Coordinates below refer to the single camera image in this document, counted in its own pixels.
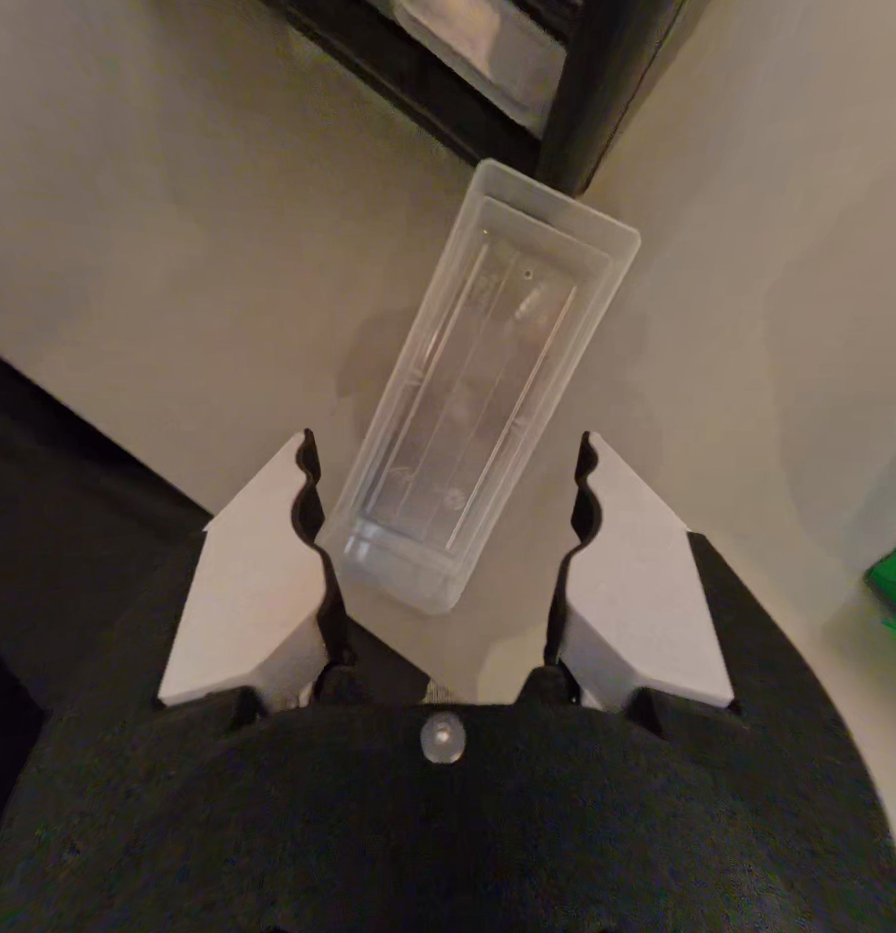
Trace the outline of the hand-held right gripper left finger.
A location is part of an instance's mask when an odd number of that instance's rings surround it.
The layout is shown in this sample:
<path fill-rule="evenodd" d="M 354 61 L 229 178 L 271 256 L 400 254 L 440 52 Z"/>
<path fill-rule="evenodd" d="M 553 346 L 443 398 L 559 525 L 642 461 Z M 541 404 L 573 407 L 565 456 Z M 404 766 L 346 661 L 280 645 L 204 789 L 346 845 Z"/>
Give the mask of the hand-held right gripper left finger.
<path fill-rule="evenodd" d="M 330 557 L 310 429 L 292 437 L 208 524 L 158 691 L 166 707 L 251 689 L 299 706 L 354 653 Z"/>

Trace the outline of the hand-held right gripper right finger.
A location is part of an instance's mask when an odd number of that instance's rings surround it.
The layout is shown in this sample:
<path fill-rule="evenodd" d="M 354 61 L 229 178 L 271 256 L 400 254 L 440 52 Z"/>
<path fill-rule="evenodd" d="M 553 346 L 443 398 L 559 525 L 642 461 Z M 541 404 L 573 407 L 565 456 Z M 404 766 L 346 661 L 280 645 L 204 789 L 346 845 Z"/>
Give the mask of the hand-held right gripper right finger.
<path fill-rule="evenodd" d="M 734 688 L 687 525 L 597 433 L 583 434 L 543 660 L 580 706 L 626 710 L 641 690 L 710 709 Z"/>

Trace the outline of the clear plastic drawer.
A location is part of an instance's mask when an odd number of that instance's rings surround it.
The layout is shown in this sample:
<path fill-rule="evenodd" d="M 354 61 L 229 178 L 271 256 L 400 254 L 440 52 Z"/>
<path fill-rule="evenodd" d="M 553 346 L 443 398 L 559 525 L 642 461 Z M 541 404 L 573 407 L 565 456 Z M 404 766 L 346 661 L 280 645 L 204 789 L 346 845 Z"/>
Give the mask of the clear plastic drawer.
<path fill-rule="evenodd" d="M 458 603 L 641 246 L 496 160 L 476 168 L 320 533 L 342 584 Z"/>

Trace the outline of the black drawer cabinet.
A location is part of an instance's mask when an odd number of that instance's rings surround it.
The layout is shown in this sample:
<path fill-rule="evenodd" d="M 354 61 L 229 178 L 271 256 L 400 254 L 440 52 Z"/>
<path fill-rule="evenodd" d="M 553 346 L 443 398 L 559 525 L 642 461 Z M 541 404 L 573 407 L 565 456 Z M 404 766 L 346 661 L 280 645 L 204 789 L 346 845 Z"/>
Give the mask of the black drawer cabinet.
<path fill-rule="evenodd" d="M 499 160 L 571 196 L 688 39 L 707 2 L 514 2 L 564 46 L 563 77 L 539 137 L 490 103 L 396 23 L 392 2 L 265 2 L 416 125 L 473 165 Z"/>

